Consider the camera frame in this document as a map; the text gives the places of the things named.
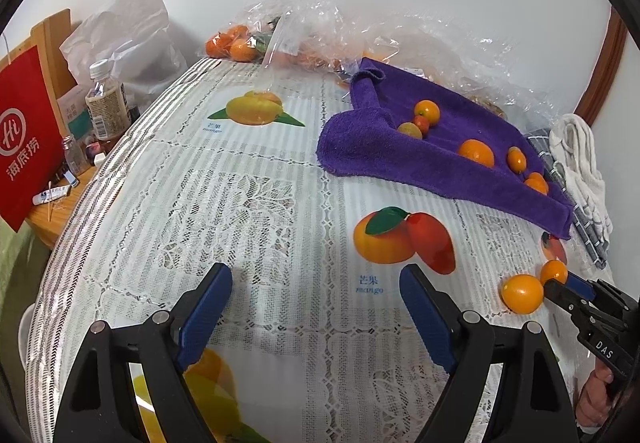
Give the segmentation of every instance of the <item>green cloth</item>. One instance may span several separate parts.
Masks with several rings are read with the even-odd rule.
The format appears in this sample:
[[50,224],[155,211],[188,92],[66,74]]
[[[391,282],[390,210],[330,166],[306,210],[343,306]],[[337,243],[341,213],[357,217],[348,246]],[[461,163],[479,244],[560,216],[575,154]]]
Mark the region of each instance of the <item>green cloth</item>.
[[28,423],[18,325],[24,310],[35,302],[49,255],[27,223],[15,233],[0,219],[0,362],[23,428],[28,428]]

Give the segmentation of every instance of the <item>red sign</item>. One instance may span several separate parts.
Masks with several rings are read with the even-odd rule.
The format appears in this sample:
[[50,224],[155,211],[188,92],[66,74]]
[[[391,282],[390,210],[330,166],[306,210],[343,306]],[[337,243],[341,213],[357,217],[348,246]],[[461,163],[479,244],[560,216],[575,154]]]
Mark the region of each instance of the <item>red sign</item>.
[[37,48],[0,71],[0,216],[16,232],[63,159]]

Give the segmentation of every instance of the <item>blue gripper pad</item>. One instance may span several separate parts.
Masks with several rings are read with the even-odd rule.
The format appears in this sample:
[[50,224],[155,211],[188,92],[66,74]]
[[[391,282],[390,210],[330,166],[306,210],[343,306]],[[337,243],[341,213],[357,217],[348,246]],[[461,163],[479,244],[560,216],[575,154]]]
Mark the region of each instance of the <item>blue gripper pad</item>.
[[449,329],[409,266],[400,272],[400,295],[431,360],[450,374],[457,362],[451,348]]
[[593,302],[596,298],[596,294],[593,292],[591,285],[586,280],[581,279],[571,272],[569,272],[569,277],[567,277],[564,285],[586,301]]
[[217,275],[180,330],[178,338],[180,352],[175,361],[183,372],[202,356],[213,328],[229,300],[232,285],[231,270],[225,264],[220,264]]

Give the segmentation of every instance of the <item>gray checkered towel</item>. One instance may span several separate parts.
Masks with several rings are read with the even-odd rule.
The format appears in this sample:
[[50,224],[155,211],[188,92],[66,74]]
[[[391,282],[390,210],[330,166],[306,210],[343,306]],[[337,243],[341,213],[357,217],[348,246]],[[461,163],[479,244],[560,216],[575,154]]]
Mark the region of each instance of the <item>gray checkered towel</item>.
[[549,129],[541,128],[526,134],[526,138],[531,146],[538,152],[539,158],[545,166],[547,178],[555,181],[562,188],[562,192],[569,202],[574,206],[574,226],[582,239],[587,253],[591,257],[593,264],[598,269],[603,269],[607,264],[607,249],[609,243],[602,241],[596,235],[596,231],[591,221],[585,215],[583,209],[577,204],[574,198],[566,191],[566,182],[564,179],[564,168],[562,164],[556,163],[556,160],[549,152]]

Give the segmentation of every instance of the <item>wooden shelf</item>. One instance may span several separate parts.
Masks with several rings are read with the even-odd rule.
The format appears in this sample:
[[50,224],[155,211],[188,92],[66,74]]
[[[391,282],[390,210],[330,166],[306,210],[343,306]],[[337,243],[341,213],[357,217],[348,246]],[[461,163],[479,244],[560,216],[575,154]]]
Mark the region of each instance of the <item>wooden shelf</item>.
[[[71,193],[67,197],[51,203],[51,221],[49,221],[49,217],[47,216],[46,204],[38,204],[31,208],[31,212],[29,212],[27,216],[27,222],[49,249],[53,249],[62,230],[65,228],[71,212],[74,211],[76,203],[78,203],[82,192],[84,192],[84,188],[87,183],[91,181],[91,178],[94,177],[95,172],[96,168],[91,167],[87,172],[81,174],[78,177],[80,184],[76,188],[72,188]],[[67,184],[66,180],[63,179],[56,187]]]

